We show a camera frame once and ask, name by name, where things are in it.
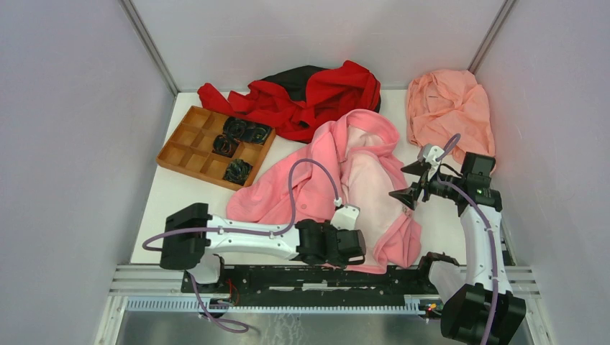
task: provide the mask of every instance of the white table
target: white table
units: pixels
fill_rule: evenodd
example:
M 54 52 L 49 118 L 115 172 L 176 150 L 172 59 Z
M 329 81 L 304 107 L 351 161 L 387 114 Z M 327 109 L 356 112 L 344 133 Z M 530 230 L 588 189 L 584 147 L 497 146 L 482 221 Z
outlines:
M 394 154 L 400 161 L 409 164 L 416 160 L 419 148 L 406 141 L 405 93 L 405 90 L 382 90 L 380 114 L 396 125 L 401 135 L 401 141 L 396 146 Z M 165 135 L 166 141 L 188 109 L 193 105 L 201 106 L 197 93 L 178 94 L 168 132 Z M 256 178 L 258 179 L 272 165 L 304 145 L 276 137 Z M 451 157 L 445 158 L 444 162 L 459 168 L 459 164 Z M 414 181 L 415 177 L 405 175 L 405 178 L 407 183 L 410 184 Z M 142 223 L 140 224 L 140 231 L 137 235 L 131 263 L 159 263 L 160 253 L 145 251 L 142 248 L 142 243 L 153 235 L 164 231 L 165 218 L 167 216 L 192 203 L 208 203 L 210 213 L 225 216 L 225 207 L 233 193 L 233 190 L 157 167 Z M 415 211 L 415 220 L 422 225 L 422 251 L 420 254 L 445 252 L 457 259 L 460 264 L 464 265 L 466 263 L 464 233 L 458 218 L 458 210 L 452 201 L 432 197 L 429 202 L 420 203 Z M 160 247 L 160 241 L 155 242 L 155 245 Z M 260 254 L 229 253 L 223 254 L 223 257 L 227 264 L 234 265 L 297 264 L 296 262 Z

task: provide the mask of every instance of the gray floor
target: gray floor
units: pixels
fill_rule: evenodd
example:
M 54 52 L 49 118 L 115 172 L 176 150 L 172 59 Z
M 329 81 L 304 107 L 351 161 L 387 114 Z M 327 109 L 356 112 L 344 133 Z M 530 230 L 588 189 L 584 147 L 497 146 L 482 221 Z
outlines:
M 227 314 L 252 326 L 221 330 L 193 313 L 126 312 L 117 344 L 422 345 L 460 344 L 440 334 L 440 322 L 400 315 Z M 511 345 L 533 344 L 525 321 Z

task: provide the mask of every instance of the clothing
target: clothing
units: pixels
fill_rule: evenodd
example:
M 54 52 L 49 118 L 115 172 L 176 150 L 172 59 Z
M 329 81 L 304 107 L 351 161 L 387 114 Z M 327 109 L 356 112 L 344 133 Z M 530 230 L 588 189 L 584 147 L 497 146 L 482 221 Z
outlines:
M 460 133 L 452 152 L 457 162 L 464 162 L 466 152 L 496 155 L 487 93 L 467 70 L 437 70 L 414 79 L 406 94 L 406 117 L 412 144 L 443 147 Z
M 366 68 L 345 61 L 325 70 L 304 66 L 250 83 L 250 93 L 225 99 L 206 83 L 197 91 L 209 110 L 276 128 L 277 135 L 310 142 L 318 127 L 353 109 L 379 110 L 380 83 Z
M 388 262 L 402 267 L 419 256 L 421 227 L 390 197 L 406 188 L 403 163 L 392 155 L 400 137 L 383 116 L 358 109 L 316 130 L 311 144 L 284 158 L 254 185 L 238 190 L 229 200 L 227 217 L 262 224 L 286 224 L 291 216 L 288 171 L 297 160 L 311 158 L 332 175 L 344 203 L 360 208 L 356 229 L 363 232 L 365 263 L 350 270 L 383 274 Z M 324 221 L 334 214 L 334 191 L 326 174 L 313 164 L 297 166 L 293 175 L 296 220 Z

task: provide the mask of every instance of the white wall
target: white wall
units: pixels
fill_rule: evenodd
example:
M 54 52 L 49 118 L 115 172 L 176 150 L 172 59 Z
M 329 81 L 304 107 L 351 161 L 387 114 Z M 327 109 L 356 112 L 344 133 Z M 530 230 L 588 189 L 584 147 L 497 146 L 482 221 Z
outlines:
M 0 32 L 0 344 L 91 344 L 172 96 L 118 1 L 2 1 Z
M 607 344 L 610 2 L 519 1 L 479 73 L 504 220 L 558 344 Z
M 502 0 L 134 0 L 182 91 L 350 59 L 384 88 L 467 68 Z

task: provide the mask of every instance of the pink hoodie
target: pink hoodie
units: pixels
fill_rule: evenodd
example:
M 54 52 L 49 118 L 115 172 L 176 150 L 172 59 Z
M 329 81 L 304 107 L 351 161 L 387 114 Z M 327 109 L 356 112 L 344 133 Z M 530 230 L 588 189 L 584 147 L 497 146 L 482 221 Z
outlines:
M 311 144 L 284 158 L 254 185 L 238 190 L 227 205 L 227 217 L 238 221 L 285 224 L 290 221 L 288 171 L 301 158 L 314 159 L 334 178 L 344 203 L 360 208 L 356 229 L 366 242 L 366 261 L 351 270 L 383 274 L 393 262 L 411 265 L 419 256 L 421 226 L 388 192 L 406 188 L 403 166 L 392 151 L 399 140 L 393 124 L 380 114 L 357 109 L 316 130 Z M 294 172 L 296 220 L 331 219 L 334 193 L 324 172 L 300 164 Z

